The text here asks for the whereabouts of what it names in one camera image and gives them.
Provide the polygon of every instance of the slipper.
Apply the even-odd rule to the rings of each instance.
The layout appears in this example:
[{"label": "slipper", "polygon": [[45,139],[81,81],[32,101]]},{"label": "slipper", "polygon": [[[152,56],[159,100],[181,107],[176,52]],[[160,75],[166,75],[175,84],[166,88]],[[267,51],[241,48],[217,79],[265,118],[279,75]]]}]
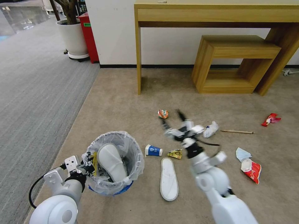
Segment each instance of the slipper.
[{"label": "slipper", "polygon": [[160,192],[166,201],[173,201],[178,196],[178,181],[171,159],[163,158],[161,161]]},{"label": "slipper", "polygon": [[98,150],[97,162],[107,171],[113,182],[122,181],[127,176],[125,165],[112,143],[107,143]]}]

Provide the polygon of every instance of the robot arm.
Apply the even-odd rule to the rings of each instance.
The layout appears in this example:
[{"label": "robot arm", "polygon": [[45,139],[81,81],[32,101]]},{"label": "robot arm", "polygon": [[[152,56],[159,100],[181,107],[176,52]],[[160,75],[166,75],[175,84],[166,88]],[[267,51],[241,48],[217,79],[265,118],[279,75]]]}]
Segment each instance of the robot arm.
[{"label": "robot arm", "polygon": [[183,126],[179,129],[172,129],[165,120],[162,120],[165,135],[180,141],[187,150],[187,157],[192,164],[192,172],[196,185],[206,194],[211,206],[212,214],[216,224],[257,224],[248,206],[231,190],[230,181],[227,174],[215,167],[224,162],[226,154],[218,151],[212,158],[207,156],[204,149],[197,144],[197,141],[205,143],[196,138],[196,135],[203,132],[202,126],[193,127],[193,122],[187,120],[178,111],[179,117],[183,121]]},{"label": "robot arm", "polygon": [[78,168],[80,162],[77,156],[67,158],[64,164],[43,176],[53,196],[36,207],[29,224],[77,223],[78,204],[85,188],[86,176]]}]

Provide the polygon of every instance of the red trash bin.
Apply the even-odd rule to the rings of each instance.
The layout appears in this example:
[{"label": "red trash bin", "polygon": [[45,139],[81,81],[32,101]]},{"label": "red trash bin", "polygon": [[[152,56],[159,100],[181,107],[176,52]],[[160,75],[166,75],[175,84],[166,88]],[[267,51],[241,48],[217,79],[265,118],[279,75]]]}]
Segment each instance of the red trash bin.
[{"label": "red trash bin", "polygon": [[93,38],[93,31],[88,17],[88,12],[78,16],[83,30],[84,39],[88,49],[91,63],[99,62],[99,55],[97,54],[97,47]]}]

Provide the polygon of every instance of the wooden step stool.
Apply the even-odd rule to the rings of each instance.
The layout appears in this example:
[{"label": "wooden step stool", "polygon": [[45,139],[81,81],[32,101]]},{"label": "wooden step stool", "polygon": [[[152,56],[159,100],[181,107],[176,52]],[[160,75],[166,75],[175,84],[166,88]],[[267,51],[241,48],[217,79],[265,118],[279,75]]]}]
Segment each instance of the wooden step stool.
[{"label": "wooden step stool", "polygon": [[[199,93],[252,93],[280,51],[255,35],[204,35],[192,79]],[[213,58],[243,58],[239,69],[210,70]]]}]

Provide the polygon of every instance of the light blue face mask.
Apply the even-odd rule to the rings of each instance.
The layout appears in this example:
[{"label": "light blue face mask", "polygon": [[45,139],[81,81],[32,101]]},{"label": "light blue face mask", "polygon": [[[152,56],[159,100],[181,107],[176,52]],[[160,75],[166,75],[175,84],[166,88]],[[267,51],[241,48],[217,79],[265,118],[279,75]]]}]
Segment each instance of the light blue face mask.
[{"label": "light blue face mask", "polygon": [[241,148],[237,148],[236,150],[236,157],[240,162],[242,162],[244,159],[248,159],[251,157],[251,154]]}]

